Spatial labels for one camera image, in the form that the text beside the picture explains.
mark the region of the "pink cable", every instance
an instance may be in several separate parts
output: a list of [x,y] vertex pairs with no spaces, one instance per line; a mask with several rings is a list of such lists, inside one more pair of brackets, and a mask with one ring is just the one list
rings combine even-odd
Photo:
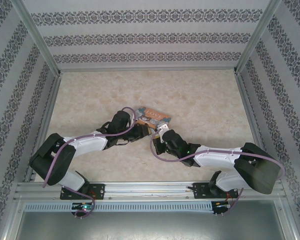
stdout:
[[130,110],[133,112],[133,123],[131,124],[131,126],[130,126],[127,130],[125,130],[125,131],[123,131],[123,132],[120,132],[120,133],[115,133],[115,134],[93,134],[93,133],[92,133],[92,134],[82,135],[82,136],[78,136],[78,137],[76,137],[76,138],[70,139],[69,141],[67,141],[66,143],[64,143],[64,144],[59,148],[59,150],[56,152],[56,154],[55,154],[55,156],[54,156],[54,158],[53,158],[53,161],[52,161],[52,163],[51,163],[51,165],[50,165],[49,171],[48,171],[48,173],[47,173],[46,176],[45,176],[45,179],[44,179],[44,182],[43,182],[42,187],[43,187],[43,188],[46,187],[46,185],[47,185],[47,183],[48,183],[48,180],[49,180],[49,178],[50,178],[51,172],[52,172],[52,170],[54,169],[54,166],[55,166],[55,164],[56,164],[56,161],[57,161],[57,159],[58,159],[58,157],[59,157],[61,151],[62,151],[68,144],[72,143],[72,142],[75,141],[75,140],[84,139],[84,138],[90,138],[90,137],[92,137],[92,138],[94,138],[94,137],[116,137],[116,136],[120,136],[120,135],[123,135],[123,134],[129,132],[129,131],[134,127],[134,125],[135,125],[135,123],[136,123],[136,120],[137,120],[137,114],[136,114],[135,110],[133,110],[131,107],[126,106],[126,107],[122,108],[122,111],[123,111],[124,109],[130,109]]
[[241,191],[239,192],[238,197],[236,198],[236,200],[234,201],[232,206],[226,212],[224,212],[223,214],[218,214],[218,215],[221,215],[223,217],[223,216],[227,215],[230,211],[232,211],[232,209],[234,209],[235,205],[237,204],[239,198],[241,197],[241,194],[243,193],[243,191],[244,191],[244,189],[241,188]]
[[75,191],[75,190],[73,190],[73,189],[71,189],[71,188],[69,188],[69,187],[67,187],[67,186],[63,186],[63,187],[64,187],[65,189],[67,189],[67,190],[69,190],[69,191],[75,193],[75,194],[78,194],[78,195],[87,197],[87,198],[89,198],[89,199],[92,200],[92,208],[90,209],[90,211],[86,212],[85,210],[78,210],[78,211],[76,211],[76,212],[74,213],[74,217],[75,217],[75,218],[78,217],[78,216],[77,216],[78,213],[85,213],[85,215],[79,216],[79,217],[78,217],[78,218],[80,218],[80,219],[83,219],[83,218],[85,218],[85,217],[88,217],[88,216],[93,212],[93,210],[95,209],[95,206],[96,206],[95,200],[94,200],[91,196],[86,195],[86,194],[83,194],[83,193],[78,192],[78,191]]
[[254,154],[254,153],[248,153],[248,152],[241,152],[241,151],[229,151],[229,150],[215,150],[215,149],[209,149],[209,150],[203,150],[203,151],[199,151],[199,152],[195,152],[193,154],[190,154],[188,156],[185,156],[185,157],[182,157],[182,158],[179,158],[179,159],[173,159],[173,160],[168,160],[168,159],[165,159],[165,158],[162,158],[162,157],[159,157],[155,151],[153,150],[152,148],[152,142],[155,138],[155,136],[159,133],[160,130],[156,131],[152,137],[151,137],[151,141],[150,141],[150,150],[152,152],[152,154],[159,160],[161,161],[164,161],[164,162],[168,162],[168,163],[175,163],[175,162],[180,162],[180,161],[183,161],[183,160],[186,160],[186,159],[189,159],[189,158],[192,158],[194,157],[195,155],[198,155],[198,154],[209,154],[209,153],[220,153],[220,154],[236,154],[236,155],[245,155],[245,156],[250,156],[250,157],[255,157],[255,158],[260,158],[260,159],[264,159],[264,160],[268,160],[276,165],[278,165],[281,169],[281,175],[279,177],[277,177],[277,180],[283,178],[286,174],[286,170],[284,168],[284,166],[278,162],[277,160],[274,160],[270,157],[267,157],[267,156],[262,156],[262,155],[259,155],[259,154]]
[[[116,137],[116,136],[120,136],[120,135],[123,135],[123,134],[129,132],[129,131],[134,127],[134,125],[135,125],[135,123],[136,123],[136,120],[137,120],[137,114],[136,114],[135,110],[133,110],[131,107],[125,106],[124,108],[122,108],[122,111],[125,110],[125,109],[130,109],[130,110],[133,112],[133,123],[131,124],[131,126],[130,126],[127,130],[125,130],[125,131],[123,131],[123,132],[120,132],[120,133],[116,133],[116,134],[87,134],[87,135],[82,135],[82,136],[78,136],[78,137],[76,137],[76,138],[74,138],[74,139],[71,139],[71,140],[67,141],[66,143],[64,143],[64,144],[59,148],[59,150],[56,152],[56,154],[55,154],[55,156],[54,156],[54,158],[53,158],[53,160],[52,160],[52,163],[51,163],[51,165],[50,165],[49,171],[48,171],[48,173],[47,173],[46,176],[45,176],[44,183],[43,183],[42,187],[43,187],[43,188],[46,187],[46,185],[47,185],[47,183],[48,183],[48,180],[49,180],[49,178],[50,178],[51,172],[52,172],[52,170],[54,169],[54,166],[55,166],[55,164],[56,164],[56,161],[57,161],[57,159],[58,159],[58,157],[59,157],[61,151],[62,151],[68,144],[72,143],[72,142],[75,141],[75,140],[83,139],[83,138],[89,138],[89,137],[92,137],[92,138],[95,138],[95,137]],[[77,217],[77,214],[78,214],[78,213],[85,213],[85,215],[83,215],[83,216],[80,217],[80,218],[82,219],[82,218],[85,218],[85,217],[89,216],[89,215],[93,212],[93,210],[95,209],[95,206],[96,206],[96,202],[95,202],[95,200],[94,200],[91,196],[86,195],[86,194],[83,194],[83,193],[78,192],[78,191],[76,191],[76,190],[73,190],[73,189],[71,189],[71,188],[69,188],[69,187],[66,187],[66,186],[63,186],[63,187],[64,187],[65,189],[67,189],[67,190],[69,190],[69,191],[75,193],[75,194],[81,195],[81,196],[83,196],[83,197],[86,197],[86,198],[89,198],[89,199],[92,200],[92,208],[90,209],[90,211],[89,211],[89,212],[86,212],[86,211],[84,211],[84,210],[78,210],[78,211],[76,211],[75,214],[74,214],[75,217]]]

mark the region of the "enclosure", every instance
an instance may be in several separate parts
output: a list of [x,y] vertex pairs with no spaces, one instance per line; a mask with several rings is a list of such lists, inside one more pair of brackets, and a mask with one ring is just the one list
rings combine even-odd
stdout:
[[[190,143],[255,143],[285,178],[214,217],[186,189],[219,169],[161,162],[145,137],[71,162],[106,186],[74,219],[29,159],[50,134],[91,133],[125,106],[170,115]],[[300,0],[0,0],[0,240],[47,236],[300,239]]]

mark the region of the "metal bar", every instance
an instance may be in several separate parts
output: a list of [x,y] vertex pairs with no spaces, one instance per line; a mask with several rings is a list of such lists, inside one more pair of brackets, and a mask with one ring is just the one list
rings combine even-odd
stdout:
[[[194,199],[194,193],[188,189],[192,181],[179,182],[92,182],[105,184],[104,200],[98,202],[164,202],[164,201],[222,201],[224,199]],[[63,202],[60,200],[61,186],[42,188],[42,182],[18,183],[13,201],[23,202]],[[285,197],[283,185],[277,181],[272,194],[264,195],[247,188],[241,200],[276,200]]]
[[243,83],[243,80],[241,78],[241,75],[234,72],[234,77],[235,77],[236,84],[237,84],[238,89],[239,89],[239,93],[240,93],[240,96],[241,96],[241,99],[242,99],[244,111],[245,111],[245,114],[246,114],[246,118],[248,119],[248,123],[249,123],[250,129],[251,129],[251,133],[252,133],[254,143],[259,148],[264,150],[264,145],[263,145],[263,142],[261,140],[261,136],[260,136],[260,133],[259,133],[259,130],[258,130],[256,119],[255,119],[254,113],[252,111],[251,105],[249,103],[248,95],[245,91],[245,87],[244,87],[244,83]]
[[[57,79],[54,83],[52,93],[51,93],[51,96],[50,96],[50,100],[49,100],[47,109],[44,113],[44,118],[42,120],[42,122],[43,122],[42,127],[39,130],[38,141],[36,141],[36,144],[35,144],[35,147],[34,147],[35,151],[37,151],[39,149],[39,147],[46,140],[46,136],[47,136],[49,124],[50,124],[50,121],[51,121],[52,113],[53,113],[54,108],[55,108],[55,103],[56,103],[56,99],[57,99],[57,95],[58,95],[62,75],[63,74],[61,73],[57,77]],[[26,172],[25,182],[30,182],[32,173],[33,173],[33,169],[31,167],[29,167],[27,172]]]
[[286,198],[279,198],[273,202],[281,224],[284,238],[286,240],[300,240],[300,234],[292,215],[288,200]]
[[62,73],[74,72],[118,72],[118,71],[189,71],[189,70],[230,70],[233,66],[177,66],[177,67],[109,67],[109,68],[63,68]]
[[26,5],[22,0],[11,0],[13,7],[15,8],[16,12],[18,13],[19,17],[23,21],[26,29],[30,33],[32,39],[34,40],[35,44],[37,45],[40,53],[44,57],[45,61],[47,62],[48,66],[53,72],[54,76],[59,74],[60,69],[52,56],[44,38],[41,36],[34,20],[32,19]]
[[245,64],[247,63],[250,55],[255,49],[255,46],[257,45],[258,41],[260,40],[262,34],[264,33],[270,19],[274,15],[275,11],[277,10],[281,0],[271,0],[264,10],[263,15],[261,16],[260,21],[258,22],[252,36],[250,37],[245,49],[243,50],[241,57],[235,67],[238,73],[240,73],[243,68],[245,67]]
[[25,205],[26,203],[22,201],[12,203],[0,240],[15,240],[17,238]]

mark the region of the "aluminum frame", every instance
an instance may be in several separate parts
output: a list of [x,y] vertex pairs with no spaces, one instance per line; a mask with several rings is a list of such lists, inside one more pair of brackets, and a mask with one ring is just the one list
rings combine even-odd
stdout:
[[[104,203],[128,203],[128,202],[174,202],[195,203],[222,201],[222,199],[195,199],[191,187],[194,181],[163,181],[163,182],[92,182],[93,184],[105,184],[104,199],[97,200]],[[21,224],[22,216],[27,203],[73,203],[75,200],[61,200],[61,186],[47,186],[42,188],[42,182],[20,182],[17,184],[13,196],[11,209],[7,216],[7,222],[0,240],[15,240]],[[300,235],[292,217],[286,192],[279,180],[275,183],[273,191],[269,195],[261,194],[251,188],[243,190],[239,201],[271,200],[281,224],[286,240],[299,240]]]
[[48,66],[50,67],[53,75],[57,76],[60,73],[60,69],[54,59],[53,55],[51,54],[44,38],[42,37],[41,33],[38,30],[34,20],[31,17],[31,14],[28,12],[27,7],[22,0],[11,0],[11,3],[18,13],[19,17],[21,18],[23,24],[25,25],[26,29],[28,30],[29,34],[31,35],[33,41],[37,45],[42,54],[44,60],[47,62]]
[[235,69],[240,73],[242,72],[245,64],[247,63],[250,55],[254,51],[257,43],[259,42],[262,34],[264,33],[265,29],[267,28],[268,23],[270,22],[272,16],[275,14],[281,0],[270,0],[266,9],[264,10],[263,15],[261,16],[260,21],[258,22],[256,28],[252,36],[250,37],[246,47],[244,48],[241,57],[238,63],[235,66]]

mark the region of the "black mounting bracket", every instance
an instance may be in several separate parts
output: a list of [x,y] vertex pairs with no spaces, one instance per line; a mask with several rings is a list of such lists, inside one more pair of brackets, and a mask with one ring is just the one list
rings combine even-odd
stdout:
[[[85,194],[92,197],[94,200],[103,200],[105,196],[105,188],[106,188],[105,184],[90,183],[88,186],[88,190]],[[60,199],[61,200],[89,200],[89,198],[76,194],[72,191],[69,191],[64,187],[61,188]]]
[[229,204],[228,201],[212,201],[211,204],[213,214],[224,214],[229,210],[229,208],[227,208],[227,205]]
[[[193,196],[194,199],[226,199],[227,198],[227,192],[222,191],[220,188],[218,191],[218,194],[213,194],[211,192],[209,182],[194,182],[192,186],[188,186],[188,189],[193,190]],[[232,198],[238,197],[238,191],[230,190],[228,191],[228,194]]]
[[194,182],[192,186],[188,186],[187,188],[193,190],[195,199],[226,199],[228,195],[231,198],[237,198],[238,190],[226,192],[217,187],[216,182],[220,173],[221,171],[216,171],[210,182]]

